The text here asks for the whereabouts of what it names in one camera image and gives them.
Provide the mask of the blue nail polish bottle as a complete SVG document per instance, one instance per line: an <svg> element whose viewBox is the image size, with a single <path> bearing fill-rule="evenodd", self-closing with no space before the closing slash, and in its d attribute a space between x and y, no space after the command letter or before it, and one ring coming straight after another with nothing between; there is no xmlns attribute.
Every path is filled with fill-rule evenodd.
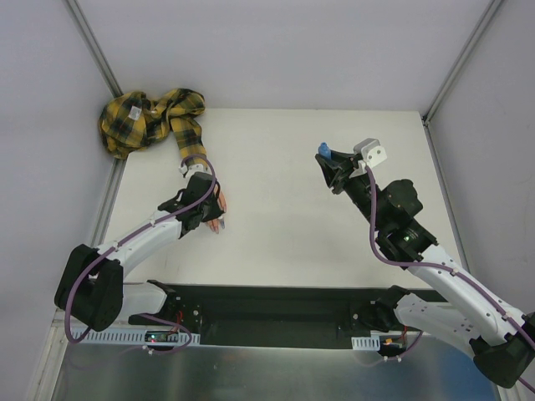
<svg viewBox="0 0 535 401"><path fill-rule="evenodd" d="M332 159L331 149L325 142L322 142L320 146L318 147L318 154L327 160Z"/></svg>

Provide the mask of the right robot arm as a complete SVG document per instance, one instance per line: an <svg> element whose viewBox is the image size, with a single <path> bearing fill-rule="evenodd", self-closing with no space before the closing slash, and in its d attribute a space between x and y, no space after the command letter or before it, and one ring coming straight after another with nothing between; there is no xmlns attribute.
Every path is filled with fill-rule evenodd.
<svg viewBox="0 0 535 401"><path fill-rule="evenodd" d="M315 159L327 187L345 193L369 222L375 257L421 279L450 305L439 307L392 286L359 314L361 322L382 332L396 323L413 327L463 352L497 386L520 383L534 360L534 315L486 288L416 220L423 205L411 180L377 186L373 169L386 159L380 143L357 145L350 154L321 144Z"/></svg>

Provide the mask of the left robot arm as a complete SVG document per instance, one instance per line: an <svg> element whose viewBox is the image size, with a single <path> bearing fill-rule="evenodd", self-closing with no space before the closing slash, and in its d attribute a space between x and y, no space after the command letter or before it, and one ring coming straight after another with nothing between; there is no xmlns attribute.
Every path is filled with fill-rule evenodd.
<svg viewBox="0 0 535 401"><path fill-rule="evenodd" d="M220 193L212 175L196 172L185 188L123 238L97 247L76 246L54 296L56 307L65 313L68 339L73 343L81 340L71 332L73 319L88 332L101 332L117 320L176 323L176 293L170 287L156 280L127 284L125 279L163 246L222 216Z"/></svg>

